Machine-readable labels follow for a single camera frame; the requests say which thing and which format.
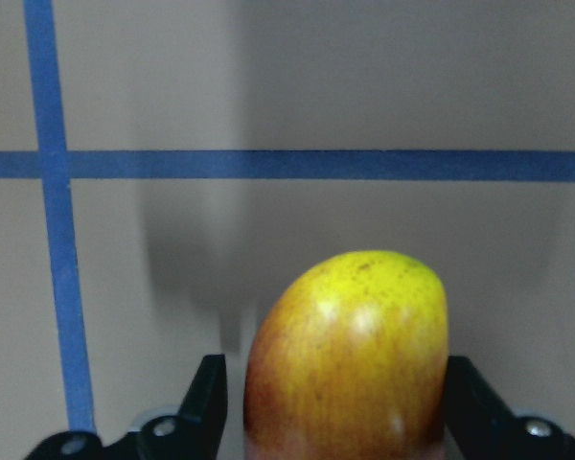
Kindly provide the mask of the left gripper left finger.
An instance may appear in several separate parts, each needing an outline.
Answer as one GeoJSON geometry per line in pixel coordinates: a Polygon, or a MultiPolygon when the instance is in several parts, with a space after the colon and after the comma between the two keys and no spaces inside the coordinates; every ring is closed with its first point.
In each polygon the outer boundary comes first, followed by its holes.
{"type": "Polygon", "coordinates": [[[90,431],[62,431],[45,438],[29,459],[215,459],[227,418],[224,355],[204,356],[174,413],[150,418],[105,445],[90,431]]]}

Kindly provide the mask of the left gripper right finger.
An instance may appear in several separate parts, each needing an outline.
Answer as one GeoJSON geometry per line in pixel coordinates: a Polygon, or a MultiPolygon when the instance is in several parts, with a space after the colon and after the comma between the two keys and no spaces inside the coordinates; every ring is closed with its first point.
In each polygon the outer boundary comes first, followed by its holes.
{"type": "Polygon", "coordinates": [[[470,359],[448,359],[445,424],[465,459],[575,459],[575,437],[540,416],[515,414],[470,359]]]}

